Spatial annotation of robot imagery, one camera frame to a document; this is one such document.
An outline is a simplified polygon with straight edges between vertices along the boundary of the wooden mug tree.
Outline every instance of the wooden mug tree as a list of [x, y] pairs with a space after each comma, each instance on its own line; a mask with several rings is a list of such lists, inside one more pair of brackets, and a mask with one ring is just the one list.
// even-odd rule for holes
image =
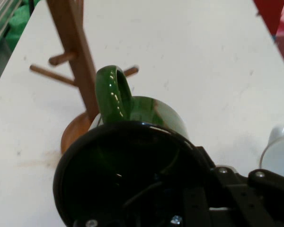
[[[68, 79], [36, 65], [31, 65], [30, 69], [77, 86], [86, 107], [86, 112], [76, 117], [63, 133], [61, 151], [64, 153], [79, 136], [88, 131], [91, 122], [99, 113], [95, 93], [96, 69], [83, 30], [83, 0], [47, 0], [47, 4], [64, 48], [64, 53], [51, 57], [49, 63], [58, 66], [69, 62], [75, 79]], [[137, 67], [131, 67], [125, 70], [124, 74], [130, 76], [137, 72]]]

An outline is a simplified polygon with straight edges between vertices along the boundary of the metal bolt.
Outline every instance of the metal bolt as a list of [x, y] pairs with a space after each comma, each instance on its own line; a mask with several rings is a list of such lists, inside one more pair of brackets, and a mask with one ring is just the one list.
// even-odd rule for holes
[[182, 217], [175, 215], [171, 219], [170, 223], [172, 224], [172, 226], [180, 226], [182, 224]]
[[85, 223], [86, 227], [97, 227], [98, 226], [98, 222], [97, 220], [89, 220]]
[[224, 168], [224, 167], [221, 167], [221, 168], [219, 169], [219, 172], [220, 172], [221, 174], [225, 174], [225, 173], [227, 173], [227, 169]]
[[265, 177], [265, 174], [261, 171], [256, 172], [256, 176], [258, 177]]

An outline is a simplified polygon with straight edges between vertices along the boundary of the white table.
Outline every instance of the white table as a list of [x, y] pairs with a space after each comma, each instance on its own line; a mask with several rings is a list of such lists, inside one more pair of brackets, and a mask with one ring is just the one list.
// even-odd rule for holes
[[[140, 66], [134, 95], [172, 106], [216, 164], [257, 168], [284, 123], [284, 62], [251, 0], [85, 1], [97, 69]], [[52, 183], [67, 124], [84, 111], [76, 88], [38, 76], [62, 53], [45, 1], [0, 79], [0, 227], [64, 226]], [[55, 69], [71, 76], [68, 65]]]

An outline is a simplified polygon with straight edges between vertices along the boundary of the green ceramic mug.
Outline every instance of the green ceramic mug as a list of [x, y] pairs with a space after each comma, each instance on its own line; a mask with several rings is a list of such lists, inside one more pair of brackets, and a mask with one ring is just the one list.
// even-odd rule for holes
[[106, 66], [97, 72], [96, 96], [103, 123], [141, 121], [172, 129], [188, 139], [176, 111], [159, 100], [132, 96], [126, 77], [117, 66]]

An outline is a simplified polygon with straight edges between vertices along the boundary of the white mug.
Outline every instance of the white mug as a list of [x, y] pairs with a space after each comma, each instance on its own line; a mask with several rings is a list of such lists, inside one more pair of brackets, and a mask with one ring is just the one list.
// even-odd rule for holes
[[260, 168], [284, 176], [284, 126], [272, 129], [260, 159]]

